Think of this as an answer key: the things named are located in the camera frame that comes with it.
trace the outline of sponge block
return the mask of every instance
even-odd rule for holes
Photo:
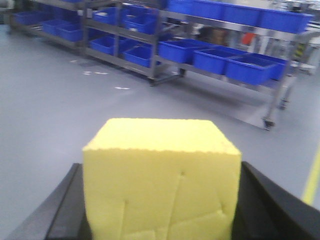
[[[241,153],[206,120],[110,119],[83,148],[94,240],[229,240]]]

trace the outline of epoxy floor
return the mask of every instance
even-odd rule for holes
[[[301,75],[268,132],[223,114],[223,105],[241,110],[231,100],[239,88],[197,74],[150,87],[138,74],[42,38],[7,35],[3,25],[0,59],[0,239],[39,206],[72,163],[82,162],[82,147],[109,118],[211,120],[245,161],[298,198],[303,194],[320,143],[320,72]],[[260,97],[246,95],[253,102]],[[320,190],[314,206],[320,209]]]

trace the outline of blue plastic bin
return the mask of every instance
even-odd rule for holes
[[[97,38],[101,38],[103,36],[105,36],[106,33],[104,31],[100,31],[94,28],[89,28],[88,29],[88,38],[89,40],[93,40],[93,39],[97,39]]]
[[[151,47],[138,46],[124,52],[123,55],[124,59],[129,62],[150,68],[152,56]]]
[[[119,40],[119,53],[133,48],[137,44],[136,41],[120,37]],[[115,37],[114,36],[103,36],[89,42],[90,48],[99,52],[113,55],[115,51]]]
[[[125,8],[128,9],[129,15],[135,16],[135,17],[148,13],[148,8],[144,6],[127,5]]]
[[[229,59],[225,75],[251,85],[259,85],[269,80],[275,63],[249,55]]]
[[[84,37],[84,32],[79,24],[64,25],[58,28],[59,36],[71,42],[81,41]]]
[[[207,49],[212,49],[212,48],[217,47],[217,45],[206,42],[206,41],[199,41],[199,40],[194,40],[194,39],[183,39],[182,41],[185,43],[198,45],[199,47],[204,47]]]
[[[219,50],[219,51],[223,51],[223,52],[227,52],[227,53],[230,53],[230,54],[235,54],[235,55],[248,54],[247,51],[242,51],[242,50],[234,49],[232,47],[227,47],[227,46],[217,46],[214,49]]]
[[[117,10],[118,8],[115,6],[112,7],[108,7],[106,9],[97,11],[93,14],[92,18],[93,20],[97,21],[97,22],[101,22],[101,23],[105,23],[105,24],[110,24],[110,25],[116,25],[117,23]],[[123,22],[124,20],[126,20],[126,16],[129,14],[129,10],[124,8],[121,10],[121,22]]]
[[[50,13],[50,14],[53,13],[53,7],[50,5],[39,3],[39,8],[41,9],[42,12]]]
[[[261,8],[224,4],[222,20],[257,27],[262,14]]]
[[[258,53],[251,53],[249,56],[275,63],[274,69],[271,74],[271,78],[275,80],[281,79],[288,63],[288,60]]]
[[[158,46],[158,54],[167,60],[180,63],[192,64],[194,51],[207,49],[187,41],[161,41]]]
[[[313,15],[264,9],[261,13],[260,28],[300,34],[313,18]]]
[[[125,21],[125,28],[132,31],[154,34],[157,25],[157,16],[145,13]]]
[[[43,31],[52,34],[52,35],[59,35],[59,30],[58,28],[65,26],[65,25],[70,25],[71,23],[69,21],[64,21],[60,19],[54,19],[54,20],[49,20],[49,21],[43,21],[42,23]]]
[[[168,11],[180,14],[192,14],[194,0],[169,0]]]
[[[52,17],[51,14],[42,11],[23,11],[14,14],[15,21],[22,25],[38,24],[50,17]]]
[[[199,50],[194,52],[193,65],[210,73],[224,75],[228,59],[236,56],[234,53],[216,49]]]
[[[191,13],[202,18],[221,20],[225,6],[225,4],[216,1],[194,0]]]
[[[67,9],[63,9],[60,7],[53,6],[52,7],[53,15],[55,19],[70,21],[70,22],[80,22],[81,17],[78,16],[77,11],[71,11]]]

